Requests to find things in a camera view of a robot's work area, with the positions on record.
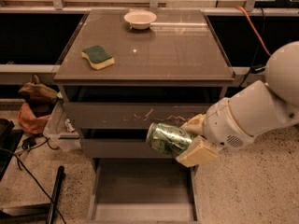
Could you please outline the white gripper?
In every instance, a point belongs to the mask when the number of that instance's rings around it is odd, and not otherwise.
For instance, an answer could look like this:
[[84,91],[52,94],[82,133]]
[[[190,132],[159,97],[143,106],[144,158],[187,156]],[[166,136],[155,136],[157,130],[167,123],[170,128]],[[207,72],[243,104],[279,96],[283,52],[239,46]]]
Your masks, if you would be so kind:
[[216,160],[218,154],[211,143],[222,148],[241,149],[255,140],[254,136],[248,134],[237,123],[229,98],[223,98],[211,106],[206,115],[194,116],[185,122],[181,129],[198,135],[188,148],[176,157],[185,167]]

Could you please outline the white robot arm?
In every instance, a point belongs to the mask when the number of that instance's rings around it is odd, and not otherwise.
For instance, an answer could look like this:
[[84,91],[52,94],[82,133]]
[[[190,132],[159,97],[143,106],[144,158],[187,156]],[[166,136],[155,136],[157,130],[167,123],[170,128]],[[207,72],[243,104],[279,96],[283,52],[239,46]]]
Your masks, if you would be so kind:
[[275,51],[264,76],[186,122],[182,128],[195,138],[177,161],[186,167],[213,161],[224,148],[239,150],[262,133],[298,124],[299,42]]

